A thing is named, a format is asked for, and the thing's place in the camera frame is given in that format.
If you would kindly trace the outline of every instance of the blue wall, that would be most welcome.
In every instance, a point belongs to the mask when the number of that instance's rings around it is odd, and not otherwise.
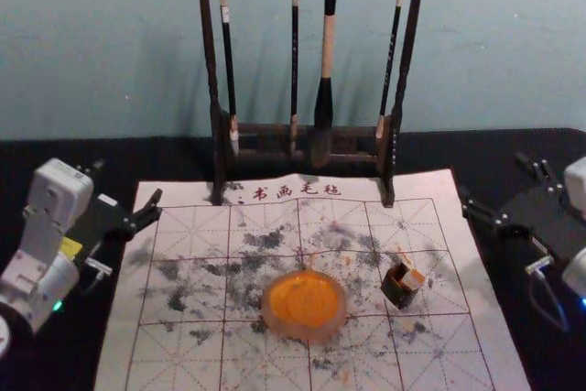
[[[239,119],[286,122],[290,0],[230,1]],[[375,123],[393,2],[338,0],[336,124]],[[301,0],[303,124],[322,4]],[[423,0],[404,129],[586,129],[585,29],[586,0]],[[0,138],[208,135],[200,30],[198,0],[0,0]],[[218,78],[226,105],[222,57]]]

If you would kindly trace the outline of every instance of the yellow label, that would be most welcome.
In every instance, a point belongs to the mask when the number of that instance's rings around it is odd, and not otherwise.
[[[64,237],[63,241],[61,242],[61,249],[60,251],[65,254],[70,260],[75,258],[75,256],[81,251],[83,246],[81,243],[77,243],[75,240],[71,240],[68,237]]]

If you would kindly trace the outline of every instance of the calligraphy brush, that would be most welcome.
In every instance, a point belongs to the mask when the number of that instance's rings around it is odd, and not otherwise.
[[[289,125],[289,151],[295,152],[295,142],[297,139],[297,79],[298,79],[298,27],[299,27],[299,0],[291,2],[291,121]]]
[[[396,0],[395,16],[393,17],[393,27],[391,29],[391,42],[388,46],[388,56],[386,58],[385,83],[383,85],[383,98],[381,99],[381,111],[376,125],[376,139],[383,137],[383,128],[385,125],[386,98],[388,97],[388,87],[391,80],[391,70],[393,69],[393,57],[395,56],[396,34],[399,27],[399,18],[401,17],[401,5],[403,0]]]
[[[333,101],[331,98],[331,65],[333,37],[336,23],[336,0],[325,0],[323,17],[323,41],[321,49],[321,79],[315,103],[311,163],[320,168],[328,163],[331,153],[331,123]]]
[[[234,93],[234,70],[232,65],[232,40],[230,38],[230,13],[228,0],[220,0],[222,13],[223,53],[226,60],[226,77],[228,78],[228,105],[230,108],[230,143],[235,155],[238,155],[238,119],[236,118],[236,97]]]

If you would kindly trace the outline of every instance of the cable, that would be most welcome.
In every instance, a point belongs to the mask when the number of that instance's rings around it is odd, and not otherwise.
[[[549,298],[551,299],[551,303],[556,307],[559,317],[557,320],[537,303],[537,300],[535,299],[533,292],[533,285],[535,284],[536,280],[539,283],[541,283],[541,285],[545,288]],[[537,310],[539,314],[543,316],[546,320],[548,320],[551,324],[555,325],[558,329],[562,331],[568,331],[570,329],[570,326],[568,325],[568,320],[566,319],[566,313],[559,304],[558,297],[556,297],[556,294],[553,292],[551,286],[548,283],[548,279],[545,275],[543,275],[543,272],[541,272],[540,270],[534,271],[529,276],[529,299],[531,300],[531,304],[533,305],[535,310]]]

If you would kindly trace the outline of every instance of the black table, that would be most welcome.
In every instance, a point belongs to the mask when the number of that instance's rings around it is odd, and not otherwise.
[[[570,130],[504,130],[404,134],[399,143],[398,173],[452,168],[459,184],[489,206],[499,207],[531,181],[514,165],[514,153],[546,157],[559,173],[586,155],[586,133]],[[0,143],[0,268],[14,253],[23,229],[21,211],[35,168],[51,157],[70,164],[89,165],[105,158],[107,165],[99,190],[133,204],[139,180],[212,179],[209,139],[150,138],[123,140],[69,140]],[[287,163],[255,164],[238,170],[234,179],[270,178],[289,172],[308,171]],[[370,167],[326,168],[321,174],[373,176]],[[583,389],[586,365],[586,309],[580,299],[560,283],[554,283],[569,314],[570,334],[546,324],[531,309],[529,301],[510,277],[487,255],[494,238],[482,226],[474,227],[481,255],[488,265],[496,296],[527,377],[534,389]],[[525,241],[507,243],[512,252]],[[123,248],[105,246],[99,257],[115,268]],[[0,390],[92,389],[108,313],[114,295],[115,277],[86,298],[71,297],[56,313],[32,345],[10,355],[0,364]]]

